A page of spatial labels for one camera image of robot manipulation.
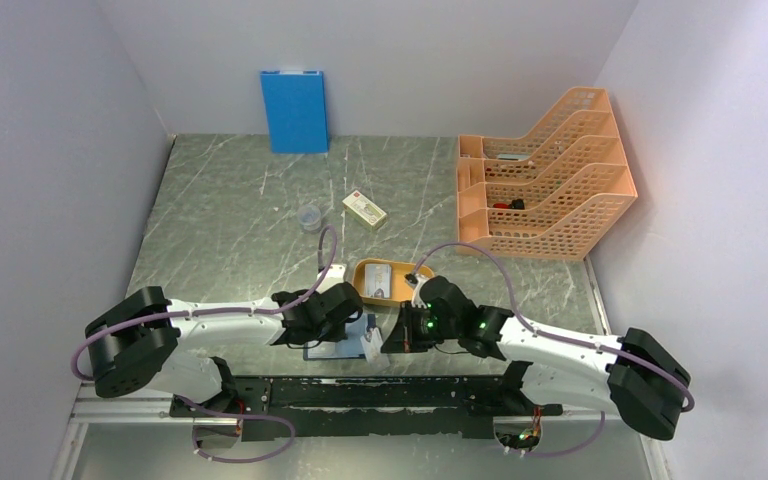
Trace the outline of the blue leather card holder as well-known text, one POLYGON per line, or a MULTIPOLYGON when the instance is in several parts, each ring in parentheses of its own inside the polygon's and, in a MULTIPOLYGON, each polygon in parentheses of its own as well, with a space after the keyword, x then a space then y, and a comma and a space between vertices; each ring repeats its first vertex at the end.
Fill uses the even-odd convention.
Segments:
POLYGON ((377 326, 373 313, 364 313, 357 320, 345 325, 346 337, 337 342, 308 343, 303 348, 305 361, 330 361, 364 359, 362 338, 377 326))

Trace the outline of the orange oval tray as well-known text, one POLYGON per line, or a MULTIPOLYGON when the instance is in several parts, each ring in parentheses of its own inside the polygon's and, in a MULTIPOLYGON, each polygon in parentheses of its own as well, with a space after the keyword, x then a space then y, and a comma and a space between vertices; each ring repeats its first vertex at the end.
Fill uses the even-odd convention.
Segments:
POLYGON ((351 284, 365 304, 398 307, 413 298, 414 287, 405 278, 413 269, 412 263, 363 259, 354 267, 351 284))

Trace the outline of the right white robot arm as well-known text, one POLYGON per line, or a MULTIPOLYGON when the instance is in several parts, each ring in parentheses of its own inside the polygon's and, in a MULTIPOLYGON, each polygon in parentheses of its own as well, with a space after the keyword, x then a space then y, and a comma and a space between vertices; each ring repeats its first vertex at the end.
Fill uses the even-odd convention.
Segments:
POLYGON ((475 304, 442 276, 418 284, 401 304, 381 350, 420 353, 448 340, 473 356, 507 362, 514 378, 501 385, 499 398, 513 414, 582 407, 668 441, 690 405, 689 372, 647 331, 593 335, 522 321, 509 309, 475 304))

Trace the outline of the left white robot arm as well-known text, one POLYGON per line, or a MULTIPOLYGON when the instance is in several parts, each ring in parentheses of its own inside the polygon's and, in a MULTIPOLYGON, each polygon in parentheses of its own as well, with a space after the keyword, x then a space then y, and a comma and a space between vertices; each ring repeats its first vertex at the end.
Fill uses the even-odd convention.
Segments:
POLYGON ((363 312, 348 282, 323 291, 281 291, 239 303, 169 299, 159 286, 138 290, 85 328, 88 379, 101 398, 147 388, 183 396, 209 414, 233 409, 237 388, 227 363, 193 350, 215 345, 303 346, 337 342, 363 312))

